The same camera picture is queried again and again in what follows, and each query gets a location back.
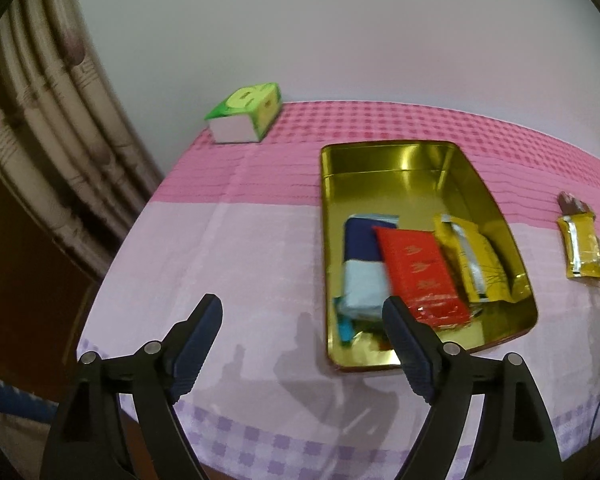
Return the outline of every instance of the tissue box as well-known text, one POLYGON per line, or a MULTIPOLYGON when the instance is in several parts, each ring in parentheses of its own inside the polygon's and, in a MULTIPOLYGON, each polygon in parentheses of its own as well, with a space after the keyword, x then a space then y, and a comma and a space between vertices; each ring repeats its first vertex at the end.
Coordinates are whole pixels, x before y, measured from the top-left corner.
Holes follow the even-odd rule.
POLYGON ((245 86, 205 117, 216 142, 260 142, 282 108, 277 83, 245 86))

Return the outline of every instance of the open container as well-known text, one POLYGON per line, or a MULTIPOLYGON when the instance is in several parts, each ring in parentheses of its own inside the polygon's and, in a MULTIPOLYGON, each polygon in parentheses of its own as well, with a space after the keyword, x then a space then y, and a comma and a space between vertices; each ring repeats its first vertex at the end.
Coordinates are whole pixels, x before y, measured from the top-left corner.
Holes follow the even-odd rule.
MULTIPOLYGON (((320 152, 326 345, 343 371, 399 366, 382 336, 359 332, 350 344, 338 336, 333 299, 342 294, 344 224, 353 214, 398 215, 398 228, 433 231, 433 218, 448 213, 470 220, 491 242, 509 285, 526 269, 504 216, 460 148, 452 142, 386 140, 331 144, 320 152)), ((517 338, 536 324, 531 295, 518 303, 485 303, 468 325, 439 330, 470 352, 517 338)))

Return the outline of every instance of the curtain fold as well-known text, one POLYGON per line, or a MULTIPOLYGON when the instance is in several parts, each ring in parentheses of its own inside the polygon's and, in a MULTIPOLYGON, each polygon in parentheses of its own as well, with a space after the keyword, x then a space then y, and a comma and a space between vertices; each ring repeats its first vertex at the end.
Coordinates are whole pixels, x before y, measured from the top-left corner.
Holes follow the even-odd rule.
POLYGON ((0 177, 94 277, 160 178, 107 90, 74 0, 14 0, 0 19, 0 177))

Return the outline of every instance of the table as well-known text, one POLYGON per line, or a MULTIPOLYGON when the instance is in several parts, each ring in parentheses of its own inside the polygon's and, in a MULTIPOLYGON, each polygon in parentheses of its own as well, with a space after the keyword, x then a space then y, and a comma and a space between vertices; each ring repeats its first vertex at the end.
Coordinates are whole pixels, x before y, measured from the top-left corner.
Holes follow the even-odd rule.
MULTIPOLYGON (((206 292, 224 306, 218 338, 176 412, 199 459, 234 478, 393 478, 428 406, 399 371, 335 372, 324 352, 318 154, 334 142, 457 143, 509 222, 536 295, 531 332, 480 355, 521 354, 563 458, 586 444, 600 397, 600 287, 565 277, 555 224, 561 190, 596 211, 600 160, 515 124, 419 105, 289 103, 259 144, 203 132, 124 241, 78 354, 118 356, 161 339, 206 292)), ((132 412, 129 398, 123 407, 132 412)), ((477 432, 472 402, 449 478, 477 432)), ((596 433, 600 432, 600 414, 596 433)))

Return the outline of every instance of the red snack package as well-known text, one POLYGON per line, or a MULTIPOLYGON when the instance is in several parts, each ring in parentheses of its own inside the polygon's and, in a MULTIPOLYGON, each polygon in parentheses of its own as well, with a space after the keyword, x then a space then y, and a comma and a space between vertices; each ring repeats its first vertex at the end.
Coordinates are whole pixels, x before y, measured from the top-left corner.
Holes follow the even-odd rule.
POLYGON ((392 293, 400 296, 417 321, 432 327, 471 320, 433 233, 374 227, 392 293))

